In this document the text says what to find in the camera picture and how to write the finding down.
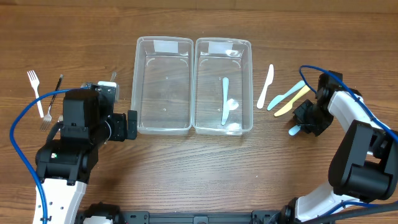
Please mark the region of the light blue plastic knife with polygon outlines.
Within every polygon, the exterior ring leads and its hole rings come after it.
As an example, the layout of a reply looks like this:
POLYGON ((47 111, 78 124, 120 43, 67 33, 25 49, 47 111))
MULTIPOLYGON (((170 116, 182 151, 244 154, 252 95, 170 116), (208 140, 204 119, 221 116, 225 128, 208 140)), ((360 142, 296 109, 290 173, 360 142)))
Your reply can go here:
POLYGON ((289 129, 289 135, 290 136, 295 136, 297 133, 299 133, 301 130, 301 126, 295 125, 292 128, 289 129))

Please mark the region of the yellow plastic knife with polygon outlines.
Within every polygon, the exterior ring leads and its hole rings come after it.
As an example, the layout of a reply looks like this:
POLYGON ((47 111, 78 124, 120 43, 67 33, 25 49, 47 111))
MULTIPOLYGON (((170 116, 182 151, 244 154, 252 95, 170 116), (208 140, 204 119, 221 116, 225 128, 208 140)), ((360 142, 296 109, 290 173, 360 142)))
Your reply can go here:
POLYGON ((278 116, 282 116, 283 114, 286 114, 287 112, 289 112, 292 107, 293 104, 299 99, 301 98, 303 95, 307 94, 310 91, 310 88, 305 85, 304 87, 302 87, 299 92, 288 102, 286 103, 280 110, 276 111, 274 113, 275 117, 278 116))

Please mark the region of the teal plastic knife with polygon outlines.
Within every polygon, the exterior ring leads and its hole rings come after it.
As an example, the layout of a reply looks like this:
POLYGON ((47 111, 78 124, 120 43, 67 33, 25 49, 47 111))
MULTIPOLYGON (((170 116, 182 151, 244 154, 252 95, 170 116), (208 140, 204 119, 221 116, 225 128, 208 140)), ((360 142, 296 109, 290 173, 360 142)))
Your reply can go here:
POLYGON ((279 104, 282 100, 286 99, 288 96, 296 92, 297 90, 303 88, 305 86, 305 82, 303 80, 297 82, 289 91, 284 93, 283 95, 277 95, 268 105, 267 111, 270 111, 279 104))

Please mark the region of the white plastic knife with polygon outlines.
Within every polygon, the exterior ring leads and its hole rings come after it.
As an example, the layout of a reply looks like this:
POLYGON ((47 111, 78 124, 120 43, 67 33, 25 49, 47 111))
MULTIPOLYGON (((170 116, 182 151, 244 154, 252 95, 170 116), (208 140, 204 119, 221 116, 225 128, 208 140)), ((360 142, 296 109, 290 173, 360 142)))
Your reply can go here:
POLYGON ((263 89, 261 91, 261 94, 259 96, 259 99, 257 101, 256 107, 257 109, 262 109, 264 107, 264 102, 266 99, 266 94, 267 94, 267 89, 268 87, 272 84, 274 79, 274 65, 270 64, 269 65, 269 69, 268 69, 268 73, 267 73, 267 77, 263 86, 263 89))

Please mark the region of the pale blue plastic knife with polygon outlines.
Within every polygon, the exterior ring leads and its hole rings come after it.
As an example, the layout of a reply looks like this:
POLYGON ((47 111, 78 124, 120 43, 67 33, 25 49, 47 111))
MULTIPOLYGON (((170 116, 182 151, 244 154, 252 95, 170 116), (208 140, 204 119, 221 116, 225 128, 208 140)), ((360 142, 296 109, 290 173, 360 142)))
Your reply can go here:
POLYGON ((228 104, 228 91, 229 91, 229 78, 224 77, 222 79, 223 87, 223 112, 221 117, 221 125, 225 125, 229 116, 229 104, 228 104))

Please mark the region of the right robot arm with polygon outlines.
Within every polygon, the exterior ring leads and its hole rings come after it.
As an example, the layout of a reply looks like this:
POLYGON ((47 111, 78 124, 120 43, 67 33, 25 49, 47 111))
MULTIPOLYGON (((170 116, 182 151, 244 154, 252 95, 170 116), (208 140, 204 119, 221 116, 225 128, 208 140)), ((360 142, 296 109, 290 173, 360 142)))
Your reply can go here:
POLYGON ((299 131, 319 136, 334 119, 345 136, 331 160, 328 180, 308 195, 292 199, 276 223, 334 223, 339 219, 391 211, 387 200, 397 187, 397 131, 380 122, 338 72, 324 70, 316 103, 304 101, 293 112, 299 131))

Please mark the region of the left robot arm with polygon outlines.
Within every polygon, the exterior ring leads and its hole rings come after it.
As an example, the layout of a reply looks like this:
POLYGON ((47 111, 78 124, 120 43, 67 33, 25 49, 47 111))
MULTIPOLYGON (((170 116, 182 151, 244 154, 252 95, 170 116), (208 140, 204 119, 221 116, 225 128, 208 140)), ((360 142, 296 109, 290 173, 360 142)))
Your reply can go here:
POLYGON ((137 137, 137 112, 115 113, 119 85, 100 81, 70 90, 57 122, 35 157, 45 200, 36 196, 34 223, 76 223, 98 151, 107 141, 137 137))

